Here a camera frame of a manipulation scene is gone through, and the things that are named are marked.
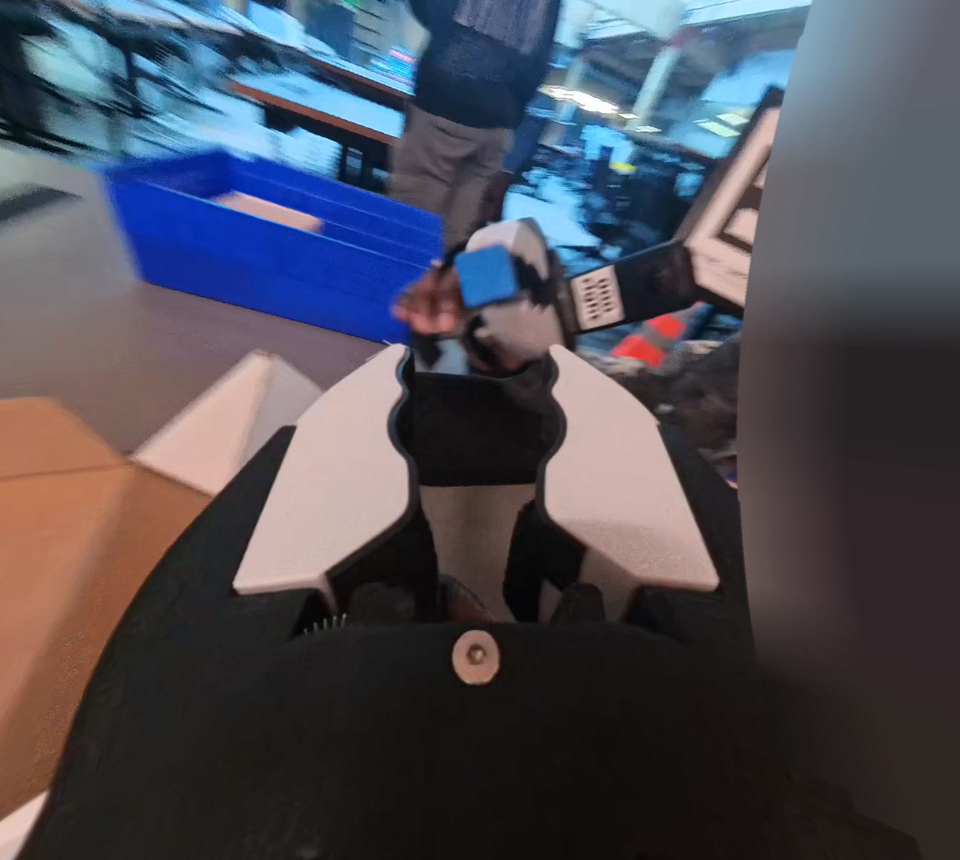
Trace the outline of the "wooden edged table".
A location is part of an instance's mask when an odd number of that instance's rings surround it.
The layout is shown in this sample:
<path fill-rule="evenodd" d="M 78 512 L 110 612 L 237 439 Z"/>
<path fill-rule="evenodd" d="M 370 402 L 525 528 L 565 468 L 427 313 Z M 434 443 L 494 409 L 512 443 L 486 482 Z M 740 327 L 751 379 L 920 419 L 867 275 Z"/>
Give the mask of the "wooden edged table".
<path fill-rule="evenodd" d="M 383 151 L 402 136 L 405 117 L 366 98 L 304 74 L 239 74 L 229 91 L 258 106 L 265 125 L 302 129 L 342 146 Z"/>

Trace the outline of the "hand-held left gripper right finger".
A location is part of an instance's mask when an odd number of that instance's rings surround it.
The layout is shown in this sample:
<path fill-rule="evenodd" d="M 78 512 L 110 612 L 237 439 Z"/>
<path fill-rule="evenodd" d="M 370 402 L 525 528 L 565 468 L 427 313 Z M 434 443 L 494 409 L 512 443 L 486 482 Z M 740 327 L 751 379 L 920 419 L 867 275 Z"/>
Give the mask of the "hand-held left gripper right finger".
<path fill-rule="evenodd" d="M 715 592 L 718 572 L 654 415 L 569 349 L 548 356 L 560 429 L 538 500 L 582 548 L 577 582 L 600 591 L 613 620 L 641 588 Z"/>

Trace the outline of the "blue plastic bin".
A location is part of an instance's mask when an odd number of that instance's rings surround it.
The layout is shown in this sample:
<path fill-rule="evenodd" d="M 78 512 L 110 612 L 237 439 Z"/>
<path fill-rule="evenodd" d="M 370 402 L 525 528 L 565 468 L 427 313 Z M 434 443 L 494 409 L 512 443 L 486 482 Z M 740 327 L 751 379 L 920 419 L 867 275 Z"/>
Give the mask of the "blue plastic bin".
<path fill-rule="evenodd" d="M 224 149 L 102 173 L 142 280 L 354 338 L 405 342 L 400 292 L 442 254 L 437 216 Z M 318 234 L 210 202 L 240 192 L 312 214 Z"/>

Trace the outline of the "blue cube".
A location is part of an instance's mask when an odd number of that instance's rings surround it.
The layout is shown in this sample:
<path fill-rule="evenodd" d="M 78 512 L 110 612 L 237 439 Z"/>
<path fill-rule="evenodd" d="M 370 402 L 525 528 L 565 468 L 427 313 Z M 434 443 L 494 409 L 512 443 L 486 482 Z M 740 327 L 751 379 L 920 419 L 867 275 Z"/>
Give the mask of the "blue cube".
<path fill-rule="evenodd" d="M 467 311 L 513 301 L 521 291 L 515 257 L 502 244 L 465 250 L 456 256 L 453 268 Z"/>

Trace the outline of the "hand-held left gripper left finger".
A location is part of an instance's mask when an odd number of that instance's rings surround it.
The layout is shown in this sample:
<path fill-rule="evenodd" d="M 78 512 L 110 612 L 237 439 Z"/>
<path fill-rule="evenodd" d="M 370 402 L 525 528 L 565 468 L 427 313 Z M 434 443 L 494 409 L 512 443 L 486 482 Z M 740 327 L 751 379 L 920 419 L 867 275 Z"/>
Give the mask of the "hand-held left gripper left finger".
<path fill-rule="evenodd" d="M 294 433 L 233 580 L 241 597 L 315 590 L 336 612 L 388 583 L 383 546 L 414 511 L 414 475 L 396 421 L 411 351 L 386 346 L 331 386 Z"/>

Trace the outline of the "white cardboard mailer box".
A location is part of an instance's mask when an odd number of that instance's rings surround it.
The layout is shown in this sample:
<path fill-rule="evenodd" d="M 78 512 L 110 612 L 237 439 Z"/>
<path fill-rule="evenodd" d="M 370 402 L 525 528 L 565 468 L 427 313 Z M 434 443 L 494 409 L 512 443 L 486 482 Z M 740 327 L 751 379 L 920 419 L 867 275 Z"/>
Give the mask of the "white cardboard mailer box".
<path fill-rule="evenodd" d="M 2 858 L 35 823 L 93 669 L 144 580 L 322 393 L 254 351 L 130 457 L 55 399 L 2 401 Z"/>

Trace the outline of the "orange traffic cone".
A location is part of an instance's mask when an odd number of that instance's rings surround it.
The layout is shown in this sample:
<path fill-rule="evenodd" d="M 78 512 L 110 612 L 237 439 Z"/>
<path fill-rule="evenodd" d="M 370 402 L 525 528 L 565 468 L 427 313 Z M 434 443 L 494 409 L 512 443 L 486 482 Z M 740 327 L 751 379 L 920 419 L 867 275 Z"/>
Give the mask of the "orange traffic cone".
<path fill-rule="evenodd" d="M 609 355 L 656 368 L 688 336 L 706 310 L 706 305 L 696 304 L 682 311 L 647 319 L 618 341 Z"/>

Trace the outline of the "person's left hand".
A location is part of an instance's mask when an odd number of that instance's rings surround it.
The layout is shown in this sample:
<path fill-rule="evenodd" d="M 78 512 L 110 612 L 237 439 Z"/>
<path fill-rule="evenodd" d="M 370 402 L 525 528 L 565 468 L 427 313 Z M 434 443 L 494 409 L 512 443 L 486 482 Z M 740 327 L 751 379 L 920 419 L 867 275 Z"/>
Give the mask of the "person's left hand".
<path fill-rule="evenodd" d="M 471 626 L 495 621 L 486 604 L 472 590 L 446 575 L 438 577 L 438 618 L 445 623 Z"/>

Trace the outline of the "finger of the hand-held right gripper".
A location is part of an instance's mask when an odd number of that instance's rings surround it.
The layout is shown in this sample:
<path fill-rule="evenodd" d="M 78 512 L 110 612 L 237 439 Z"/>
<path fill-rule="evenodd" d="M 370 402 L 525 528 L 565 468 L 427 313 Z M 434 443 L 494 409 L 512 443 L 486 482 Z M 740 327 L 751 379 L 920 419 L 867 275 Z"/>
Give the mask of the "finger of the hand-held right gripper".
<path fill-rule="evenodd" d="M 466 252 L 504 247 L 515 259 L 536 271 L 551 271 L 551 250 L 533 218 L 500 221 L 478 229 L 466 242 Z"/>
<path fill-rule="evenodd" d="M 499 303 L 466 317 L 464 350 L 479 371 L 521 371 L 553 346 L 573 349 L 574 337 L 552 306 Z"/>

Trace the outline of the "person's right hand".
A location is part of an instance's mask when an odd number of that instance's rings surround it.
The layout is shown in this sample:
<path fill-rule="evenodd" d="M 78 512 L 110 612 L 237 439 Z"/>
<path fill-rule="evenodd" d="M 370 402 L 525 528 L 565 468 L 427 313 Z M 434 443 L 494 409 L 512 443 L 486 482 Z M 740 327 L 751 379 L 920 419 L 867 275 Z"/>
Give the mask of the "person's right hand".
<path fill-rule="evenodd" d="M 466 308 L 454 266 L 434 265 L 408 285 L 391 305 L 393 319 L 422 337 L 450 338 L 466 322 Z"/>

